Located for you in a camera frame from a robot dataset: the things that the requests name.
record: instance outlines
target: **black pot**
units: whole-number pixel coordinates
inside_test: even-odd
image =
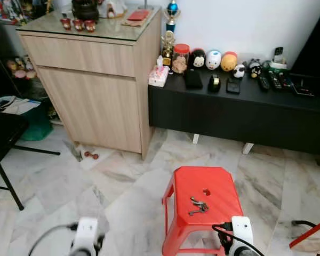
[[[72,1],[73,15],[80,20],[95,20],[98,21],[99,12],[97,10],[97,2],[79,2],[77,0]]]

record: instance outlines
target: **trophy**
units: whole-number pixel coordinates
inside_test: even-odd
[[[175,41],[173,32],[167,30],[165,37],[161,37],[161,41],[164,44],[162,49],[163,65],[170,67],[172,62],[173,44]]]
[[[174,32],[175,19],[180,15],[180,10],[175,0],[171,0],[171,2],[167,6],[167,9],[164,10],[164,14],[167,18],[166,30]]]

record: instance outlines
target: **tv stand leg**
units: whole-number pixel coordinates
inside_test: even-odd
[[[198,139],[199,139],[199,134],[195,133],[195,134],[193,135],[192,144],[193,144],[193,145],[197,145]]]
[[[244,155],[249,154],[250,150],[252,149],[252,146],[254,146],[254,143],[247,142],[242,149],[242,153]]]

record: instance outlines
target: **stool top hole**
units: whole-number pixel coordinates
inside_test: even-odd
[[[210,196],[210,195],[211,195],[211,192],[210,192],[207,188],[204,188],[204,189],[203,189],[203,194],[204,194],[205,196]]]

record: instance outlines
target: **television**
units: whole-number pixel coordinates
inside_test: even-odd
[[[320,18],[290,73],[320,78]]]

